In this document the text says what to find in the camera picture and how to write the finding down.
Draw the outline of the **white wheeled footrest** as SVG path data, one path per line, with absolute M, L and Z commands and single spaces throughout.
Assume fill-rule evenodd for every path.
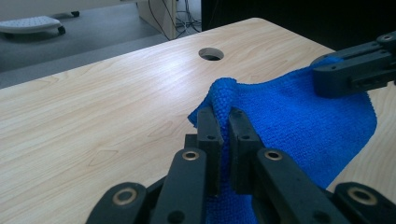
M 60 35 L 65 34 L 61 22 L 52 17 L 26 17 L 0 10 L 0 33 L 5 36 L 35 34 L 51 29 L 56 29 Z

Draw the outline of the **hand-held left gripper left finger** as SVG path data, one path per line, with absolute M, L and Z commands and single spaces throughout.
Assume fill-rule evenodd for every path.
M 197 114 L 197 146 L 206 154 L 206 186 L 210 196 L 220 193 L 220 161 L 223 139 L 214 112 L 204 107 Z

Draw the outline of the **blue cloth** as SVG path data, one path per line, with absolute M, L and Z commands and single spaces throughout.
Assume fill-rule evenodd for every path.
M 377 125 L 369 95 L 327 99 L 314 92 L 313 69 L 340 61 L 329 57 L 259 84 L 222 77 L 211 85 L 198 107 L 213 109 L 224 147 L 220 195 L 206 199 L 205 224 L 257 224 L 251 198 L 230 185 L 228 117 L 234 107 L 247 114 L 265 146 L 288 153 L 322 188 L 365 147 Z

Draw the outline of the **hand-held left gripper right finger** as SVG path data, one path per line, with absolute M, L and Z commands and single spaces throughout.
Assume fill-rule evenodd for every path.
M 233 107 L 229 115 L 230 178 L 237 194 L 251 194 L 254 189 L 257 151 L 263 147 L 248 115 Z

